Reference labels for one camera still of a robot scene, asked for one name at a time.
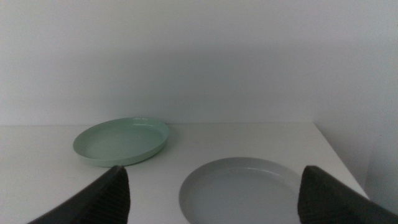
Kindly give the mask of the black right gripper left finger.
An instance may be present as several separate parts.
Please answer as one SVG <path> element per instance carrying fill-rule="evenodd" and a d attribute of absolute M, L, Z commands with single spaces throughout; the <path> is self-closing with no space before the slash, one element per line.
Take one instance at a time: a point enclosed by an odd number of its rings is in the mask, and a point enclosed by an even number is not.
<path fill-rule="evenodd" d="M 32 223 L 127 223 L 130 207 L 127 171 L 123 166 L 114 166 Z"/>

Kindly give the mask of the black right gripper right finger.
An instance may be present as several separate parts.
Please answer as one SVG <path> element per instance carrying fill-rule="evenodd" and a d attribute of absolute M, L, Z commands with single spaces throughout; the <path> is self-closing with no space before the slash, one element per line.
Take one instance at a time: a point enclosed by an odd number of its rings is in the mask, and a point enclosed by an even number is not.
<path fill-rule="evenodd" d="M 297 211 L 301 223 L 397 224 L 396 214 L 317 166 L 303 170 Z"/>

